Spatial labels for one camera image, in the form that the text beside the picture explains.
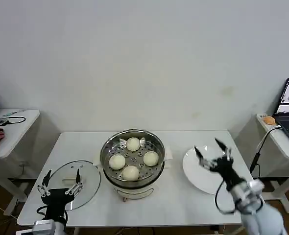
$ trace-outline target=white wall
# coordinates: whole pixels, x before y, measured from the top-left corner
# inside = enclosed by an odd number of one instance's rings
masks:
[[[289,0],[0,0],[0,106],[41,110],[40,162],[63,131],[240,138],[287,77]]]

